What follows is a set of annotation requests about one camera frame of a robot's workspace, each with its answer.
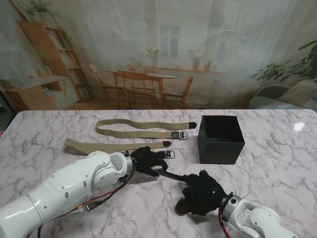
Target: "red wire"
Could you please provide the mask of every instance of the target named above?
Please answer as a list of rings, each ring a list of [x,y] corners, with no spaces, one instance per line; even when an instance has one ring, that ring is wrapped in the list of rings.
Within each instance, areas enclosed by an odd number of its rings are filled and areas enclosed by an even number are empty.
[[[103,195],[100,195],[100,196],[98,196],[98,197],[92,198],[91,200],[89,200],[89,201],[87,201],[87,202],[85,202],[85,203],[79,205],[78,207],[80,207],[80,206],[85,206],[85,205],[87,205],[87,204],[89,204],[89,203],[91,203],[91,202],[97,200],[98,198],[104,197],[104,196],[106,196],[106,195],[108,195],[108,194],[110,194],[110,193],[116,191],[117,189],[118,189],[118,188],[115,188],[115,189],[113,189],[113,190],[111,190],[111,191],[109,191],[109,192],[106,192],[106,193],[103,194]],[[71,211],[69,211],[69,212],[76,211],[76,210],[78,209],[78,207],[74,208],[73,210],[71,210]]]
[[[220,210],[219,220],[220,220],[220,225],[221,225],[221,224],[223,224],[223,221],[222,221],[222,210],[221,210],[221,208],[219,208],[219,210]],[[224,233],[226,234],[227,238],[231,238],[231,236],[229,235],[226,227],[224,225],[221,225],[221,227],[222,227]]]

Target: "wooden chair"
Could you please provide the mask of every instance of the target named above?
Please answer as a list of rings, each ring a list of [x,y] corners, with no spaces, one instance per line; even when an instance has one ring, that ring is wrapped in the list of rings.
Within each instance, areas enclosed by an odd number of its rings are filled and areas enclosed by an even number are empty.
[[[131,101],[130,101],[130,94],[133,95],[133,105],[136,104],[135,95],[140,95],[140,96],[144,96],[145,97],[149,107],[152,104],[153,109],[155,109],[154,108],[153,99],[155,100],[156,105],[158,105],[158,101],[157,101],[156,97],[154,96],[153,91],[152,90],[148,90],[146,88],[145,81],[149,80],[149,76],[146,73],[132,72],[132,71],[118,71],[117,72],[117,77],[121,77],[123,79],[124,91],[125,91],[126,96],[127,96],[126,98],[127,98],[127,101],[128,101],[129,109],[132,109]],[[127,88],[126,80],[141,81],[142,84],[143,84],[143,87],[142,88],[141,87],[138,87],[138,88],[135,87],[135,88],[132,88],[132,89]]]
[[[186,105],[185,97],[188,94],[190,85],[192,84],[193,80],[194,80],[193,76],[188,76],[187,77],[187,79],[186,79],[187,84],[186,84],[186,87],[185,87],[184,92],[182,94],[164,91],[163,92],[163,107],[165,108],[165,104],[166,104],[166,101],[167,101],[166,97],[174,97],[174,98],[180,98],[183,107],[186,108],[187,105]]]
[[[129,71],[135,71],[135,68],[129,68]],[[151,69],[144,69],[144,73],[155,73],[155,71],[154,71],[154,70],[151,70]],[[153,91],[153,95],[154,95],[154,97],[155,97],[155,99],[156,99],[157,97],[156,97],[156,95],[155,95],[154,83],[153,83],[152,80],[151,80],[151,82],[152,82],[152,88],[147,87],[146,90]],[[130,86],[130,88],[132,88],[132,89],[143,89],[143,87],[136,87],[136,86],[134,86],[134,80],[132,81],[132,86]]]
[[[90,65],[88,65],[88,67],[89,67],[89,70],[92,73],[94,79],[100,85],[100,87],[102,89],[103,100],[105,101],[105,103],[107,103],[108,100],[110,100],[110,98],[108,99],[108,94],[107,93],[116,93],[115,87],[114,86],[110,86],[110,85],[106,85],[106,84],[104,84],[102,82],[102,80],[100,79],[100,77],[99,77],[99,75],[97,73],[98,70],[97,70],[96,66],[90,64]],[[123,87],[118,87],[118,89],[119,89],[119,98],[121,98],[121,100],[119,99],[119,101],[122,101],[124,106],[125,106],[126,98],[125,98]]]

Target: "canvas belt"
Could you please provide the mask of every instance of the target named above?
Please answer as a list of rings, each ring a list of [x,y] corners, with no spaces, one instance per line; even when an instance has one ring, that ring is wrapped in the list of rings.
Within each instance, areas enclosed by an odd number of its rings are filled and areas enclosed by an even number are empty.
[[[188,135],[185,131],[116,131],[101,129],[102,125],[110,124],[127,124],[137,129],[150,129],[150,128],[161,128],[166,130],[183,130],[183,129],[194,129],[197,124],[195,122],[187,123],[166,123],[166,122],[136,122],[127,119],[108,119],[100,120],[96,123],[96,132],[103,135],[114,136],[118,138],[151,138],[151,139],[181,139],[185,140]],[[154,143],[133,143],[133,144],[103,144],[103,143],[82,143],[73,139],[66,139],[65,146],[79,150],[84,154],[90,154],[94,151],[104,151],[109,154],[118,151],[129,151],[136,150],[140,147],[150,146],[151,149],[159,149],[169,147],[170,141],[154,142]]]

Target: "black cardboard box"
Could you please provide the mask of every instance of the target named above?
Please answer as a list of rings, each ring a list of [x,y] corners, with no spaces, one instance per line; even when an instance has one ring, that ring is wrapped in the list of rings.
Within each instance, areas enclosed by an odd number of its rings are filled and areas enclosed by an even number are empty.
[[[245,142],[236,116],[203,116],[198,133],[201,164],[234,165]]]

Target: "white marble surface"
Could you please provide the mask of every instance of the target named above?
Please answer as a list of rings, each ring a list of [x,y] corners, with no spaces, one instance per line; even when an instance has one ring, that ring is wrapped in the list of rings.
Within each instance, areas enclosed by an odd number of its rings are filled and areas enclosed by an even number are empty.
[[[246,145],[235,165],[199,164],[201,115],[236,115]],[[206,169],[229,193],[274,209],[300,238],[317,238],[317,114],[307,110],[28,111],[17,115],[0,138],[0,205],[35,188],[63,166],[82,158],[64,152],[66,138],[131,143],[97,134],[100,119],[198,123],[186,141],[173,140],[169,171]],[[143,139],[132,139],[144,142]],[[216,212],[178,216],[184,184],[136,173],[127,187],[91,213],[51,221],[45,238],[224,238]],[[231,230],[232,237],[237,237]]]

